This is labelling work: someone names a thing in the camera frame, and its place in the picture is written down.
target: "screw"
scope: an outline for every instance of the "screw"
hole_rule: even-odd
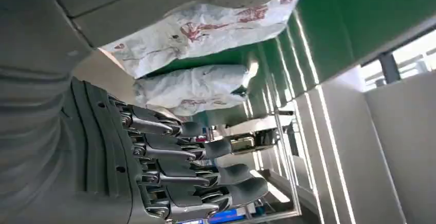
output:
[[[211,212],[207,213],[206,218],[210,218],[214,214],[216,214],[216,210],[212,210]]]

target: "white plastic bag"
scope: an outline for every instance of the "white plastic bag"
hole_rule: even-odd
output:
[[[272,0],[248,9],[197,4],[102,49],[137,79],[174,59],[200,57],[271,39],[285,28],[296,3]]]
[[[246,78],[249,75],[245,66],[209,65],[139,79],[133,86],[141,106],[162,106],[175,115],[191,116],[243,103],[247,97],[232,92]]]

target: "white wall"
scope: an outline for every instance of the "white wall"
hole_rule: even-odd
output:
[[[436,223],[436,72],[366,98],[407,223]]]
[[[297,98],[325,223],[336,209],[340,223],[403,224],[363,88],[355,68]]]

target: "green panel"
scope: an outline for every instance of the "green panel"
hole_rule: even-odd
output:
[[[309,58],[313,61],[319,81],[323,82],[436,15],[435,4],[436,0],[300,0],[288,22],[289,33],[281,33],[278,40],[229,49],[205,57],[176,60],[152,75],[209,64],[248,65],[249,55],[253,53],[257,59],[265,59],[264,63],[274,75],[280,102],[284,104],[289,79],[297,96],[304,93],[296,58],[307,88],[311,89],[315,81]],[[259,45],[262,45],[264,55],[260,55]],[[252,116],[247,117],[243,105],[240,105],[203,112],[195,116],[196,119],[209,124],[235,124],[252,117],[265,116],[267,108],[262,94],[263,91],[266,94],[265,74],[266,69],[260,64],[258,74],[248,86]]]
[[[162,67],[152,73],[149,73],[147,77],[157,76],[160,74],[169,73],[180,69],[190,69],[194,67],[200,67],[205,65],[215,64],[247,64],[247,59],[242,54],[243,47],[228,49],[219,53],[210,54],[203,57],[186,58],[182,60],[174,60],[169,65]]]
[[[354,55],[367,56],[436,15],[436,0],[337,0]]]
[[[313,87],[312,71],[304,48],[302,35],[306,37],[320,82],[354,62],[346,28],[342,22],[336,0],[300,0],[289,22],[299,55],[305,79],[310,80],[308,89]]]

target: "white light strip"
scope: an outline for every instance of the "white light strip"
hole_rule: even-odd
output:
[[[273,112],[274,111],[273,96],[271,95],[271,91],[269,91],[268,84],[266,85],[266,94],[268,96],[269,109],[271,110],[271,112]]]
[[[245,102],[243,102],[242,105],[244,105],[245,115],[247,116],[247,118],[250,118],[250,115],[248,114],[247,104]]]
[[[251,107],[250,99],[247,99],[248,111],[250,111],[250,115],[253,117],[253,108]]]
[[[256,170],[251,170],[250,173],[251,173],[251,175],[253,175],[256,178],[264,178]],[[268,185],[268,191],[271,192],[271,194],[277,200],[279,200],[280,202],[289,202],[290,201],[290,199],[285,194],[283,194],[281,191],[279,191],[279,189],[277,189],[273,184],[271,184],[267,181],[267,185]]]
[[[311,162],[311,158],[308,154],[308,149],[307,149],[307,142],[306,142],[306,135],[304,134],[304,129],[303,129],[303,125],[300,123],[301,122],[301,117],[300,117],[300,110],[298,110],[298,104],[297,104],[297,100],[293,100],[293,104],[295,107],[295,116],[297,117],[297,125],[298,125],[298,129],[300,131],[300,137],[301,137],[301,142],[302,142],[302,146],[303,146],[303,155],[299,155],[301,158],[303,158],[304,160],[304,165],[306,167],[306,171],[309,174],[309,177],[311,180],[309,180],[309,185],[310,187],[313,189],[315,188],[315,179],[314,179],[314,175],[313,175],[313,169],[312,169],[312,162]]]
[[[283,55],[282,44],[280,43],[280,40],[278,39],[278,37],[276,37],[276,42],[277,42],[277,48],[279,49],[279,55],[280,55],[280,59],[282,61],[283,70],[285,71],[285,75],[286,75],[286,79],[287,79],[286,86],[290,90],[290,97],[291,98],[288,99],[288,97],[286,97],[286,100],[290,101],[290,100],[292,100],[292,98],[295,98],[295,92],[294,92],[294,88],[292,86],[292,80],[290,79],[289,70],[287,69],[287,65],[285,62],[284,55]]]
[[[255,162],[255,169],[260,170],[259,162],[258,162],[258,154],[256,153],[256,151],[253,151],[251,154],[253,155],[253,161]]]
[[[306,81],[304,79],[303,71],[301,70],[300,60],[298,59],[297,51],[295,50],[294,40],[290,34],[289,26],[286,27],[287,38],[289,39],[289,45],[292,50],[292,54],[294,55],[295,63],[297,65],[298,72],[300,73],[301,84],[303,85],[304,91],[307,90]]]
[[[276,105],[277,107],[282,106],[282,102],[280,101],[280,95],[279,95],[279,89],[277,88],[276,84],[276,78],[274,77],[274,74],[271,73],[272,81],[274,82],[274,88],[276,89]]]
[[[280,154],[280,160],[282,161],[282,165],[285,169],[285,174],[286,174],[286,178],[289,180],[289,168],[287,167],[287,163],[286,163],[286,158],[285,158],[285,154],[283,151],[283,146],[281,141],[277,141],[277,146],[279,147],[279,154]]]
[[[333,134],[332,123],[330,121],[329,112],[327,110],[327,105],[325,103],[324,92],[322,91],[322,87],[320,85],[317,85],[315,88],[318,90],[319,98],[321,99],[322,111],[324,113],[325,122],[327,124],[327,130],[329,132],[330,141],[332,142],[333,154],[335,155],[336,165],[338,166],[339,178],[342,183],[343,194],[345,196],[345,202],[347,203],[347,208],[348,208],[348,213],[350,214],[351,223],[356,224],[353,207],[351,206],[350,194],[348,192],[347,183],[345,182],[345,176],[343,175],[342,164],[340,162],[338,147],[336,145],[336,139]]]
[[[310,99],[308,93],[304,93],[304,95],[306,96],[307,105],[309,107],[309,114],[311,115],[312,126],[313,126],[314,132],[315,132],[315,139],[316,139],[316,143],[318,145],[319,155],[321,157],[322,169],[324,170],[325,180],[327,182],[327,189],[329,190],[329,195],[330,195],[330,198],[332,200],[333,213],[335,215],[336,223],[340,224],[338,210],[336,207],[336,201],[335,201],[335,197],[333,196],[332,184],[330,182],[329,173],[327,171],[327,164],[325,163],[324,152],[322,151],[322,146],[321,146],[321,140],[319,139],[318,128],[317,128],[316,121],[315,121],[315,115],[314,115],[313,109],[312,109],[311,99]]]
[[[283,133],[283,142],[284,142],[284,144],[285,144],[285,151],[286,151],[286,154],[287,154],[288,157],[289,157],[289,160],[292,161],[292,165],[295,165],[295,164],[294,164],[294,158],[293,158],[293,156],[292,156],[292,151],[291,151],[291,149],[290,149],[290,142],[289,142],[289,137],[288,137],[287,133]],[[296,183],[297,185],[300,185],[300,183],[298,182],[297,171],[295,170],[295,167],[294,167],[294,166],[292,167],[292,171],[294,171],[294,175],[295,175],[295,183]]]
[[[274,146],[274,155],[277,160],[277,167],[279,168],[279,175],[282,176],[282,166],[280,165],[279,152],[277,151],[277,146]]]
[[[258,159],[259,159],[260,170],[263,170],[262,154],[260,153],[260,151],[257,151],[257,154],[258,154]]]
[[[269,113],[269,106],[268,106],[268,102],[266,101],[266,95],[265,95],[264,90],[262,90],[262,98],[263,98],[263,103],[265,104],[266,112],[268,114]]]
[[[298,29],[300,30],[301,39],[303,40],[304,51],[306,52],[307,59],[309,60],[309,66],[311,67],[312,74],[314,77],[315,84],[319,84],[318,74],[316,73],[315,64],[313,62],[311,49],[309,48],[309,43],[307,42],[306,34],[304,33],[303,26],[301,25],[300,16],[297,9],[294,10],[295,20],[297,21]]]

